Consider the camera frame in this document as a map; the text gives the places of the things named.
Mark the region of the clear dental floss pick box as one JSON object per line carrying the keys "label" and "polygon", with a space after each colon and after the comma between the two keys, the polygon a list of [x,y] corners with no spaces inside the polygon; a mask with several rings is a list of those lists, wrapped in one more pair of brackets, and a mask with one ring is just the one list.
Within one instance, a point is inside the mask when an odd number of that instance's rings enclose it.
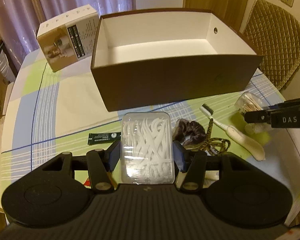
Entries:
{"label": "clear dental floss pick box", "polygon": [[130,112],[122,118],[121,181],[171,184],[175,180],[172,129],[165,112]]}

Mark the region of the white electric toothbrush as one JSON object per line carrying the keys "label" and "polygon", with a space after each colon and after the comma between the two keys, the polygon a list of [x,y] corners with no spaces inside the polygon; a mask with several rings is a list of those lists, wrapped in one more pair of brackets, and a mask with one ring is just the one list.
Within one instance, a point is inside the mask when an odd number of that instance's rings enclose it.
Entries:
{"label": "white electric toothbrush", "polygon": [[243,134],[234,126],[226,125],[213,118],[213,109],[207,104],[200,106],[200,111],[209,119],[213,120],[213,123],[221,128],[226,135],[233,141],[245,148],[255,158],[256,161],[264,161],[266,159],[266,153],[263,146],[251,137]]}

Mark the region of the clear cotton swab container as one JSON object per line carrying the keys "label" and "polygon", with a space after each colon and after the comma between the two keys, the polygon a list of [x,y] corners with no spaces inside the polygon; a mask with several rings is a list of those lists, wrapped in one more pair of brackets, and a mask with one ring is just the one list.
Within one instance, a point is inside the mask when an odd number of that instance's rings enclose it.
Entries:
{"label": "clear cotton swab container", "polygon": [[[235,102],[235,107],[238,112],[244,116],[247,112],[262,110],[264,107],[267,107],[267,104],[255,94],[246,91],[237,99]],[[246,124],[244,129],[249,135],[269,132],[272,130],[271,126],[266,123]]]}

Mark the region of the dark green sachet packet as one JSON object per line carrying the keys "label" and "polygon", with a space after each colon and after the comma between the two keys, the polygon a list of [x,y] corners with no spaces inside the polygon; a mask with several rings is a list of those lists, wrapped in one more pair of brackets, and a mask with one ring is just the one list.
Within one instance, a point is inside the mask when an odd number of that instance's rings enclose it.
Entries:
{"label": "dark green sachet packet", "polygon": [[89,133],[88,145],[97,145],[114,142],[121,139],[121,132]]}

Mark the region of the leopard print hair claw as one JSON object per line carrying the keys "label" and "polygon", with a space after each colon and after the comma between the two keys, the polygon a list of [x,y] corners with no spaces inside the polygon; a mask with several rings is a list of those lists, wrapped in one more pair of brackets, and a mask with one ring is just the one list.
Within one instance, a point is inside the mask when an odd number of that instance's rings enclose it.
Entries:
{"label": "leopard print hair claw", "polygon": [[228,139],[211,137],[212,128],[213,119],[210,119],[206,138],[203,141],[203,144],[199,147],[199,150],[206,151],[209,155],[215,156],[226,152],[230,148],[231,142]]}

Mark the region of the dark purple velvet scrunchie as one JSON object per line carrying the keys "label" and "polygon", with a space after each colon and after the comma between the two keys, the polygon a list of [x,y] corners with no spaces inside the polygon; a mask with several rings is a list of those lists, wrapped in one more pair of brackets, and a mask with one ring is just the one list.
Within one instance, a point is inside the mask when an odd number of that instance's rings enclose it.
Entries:
{"label": "dark purple velvet scrunchie", "polygon": [[206,131],[196,121],[179,119],[172,133],[172,140],[180,142],[183,147],[198,145],[206,139]]}

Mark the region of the checkered plastic tablecloth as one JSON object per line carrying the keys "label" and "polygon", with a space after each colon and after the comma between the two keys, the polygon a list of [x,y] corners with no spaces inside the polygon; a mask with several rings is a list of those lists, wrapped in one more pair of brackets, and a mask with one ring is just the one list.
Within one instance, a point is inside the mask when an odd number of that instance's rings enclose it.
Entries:
{"label": "checkered plastic tablecloth", "polygon": [[[89,133],[118,132],[124,111],[108,112],[90,72],[90,59],[53,72],[41,50],[29,53],[0,120],[0,204],[10,185],[55,155],[91,149]],[[294,199],[287,222],[300,212],[300,129],[254,135],[266,158],[256,161],[239,144],[230,151],[284,183]]]}

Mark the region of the large brown cardboard box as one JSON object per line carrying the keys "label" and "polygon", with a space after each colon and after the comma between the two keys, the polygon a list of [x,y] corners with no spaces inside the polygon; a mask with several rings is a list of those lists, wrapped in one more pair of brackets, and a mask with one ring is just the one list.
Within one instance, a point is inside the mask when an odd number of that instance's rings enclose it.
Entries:
{"label": "large brown cardboard box", "polygon": [[142,9],[100,17],[91,73],[110,112],[239,92],[263,56],[206,9]]}

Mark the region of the white product carton box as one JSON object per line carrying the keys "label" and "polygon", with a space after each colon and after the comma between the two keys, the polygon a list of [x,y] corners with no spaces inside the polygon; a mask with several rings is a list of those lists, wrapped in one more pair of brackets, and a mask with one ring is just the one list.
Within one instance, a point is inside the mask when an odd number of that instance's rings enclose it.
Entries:
{"label": "white product carton box", "polygon": [[98,21],[87,4],[40,24],[37,41],[53,72],[92,55]]}

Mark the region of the purple window curtain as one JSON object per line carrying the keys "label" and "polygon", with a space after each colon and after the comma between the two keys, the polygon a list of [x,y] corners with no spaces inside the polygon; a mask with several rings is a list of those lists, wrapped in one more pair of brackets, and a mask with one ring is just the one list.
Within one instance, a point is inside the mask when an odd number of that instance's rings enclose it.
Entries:
{"label": "purple window curtain", "polygon": [[16,69],[39,48],[39,25],[59,14],[89,4],[99,15],[129,11],[135,0],[0,0],[0,39]]}

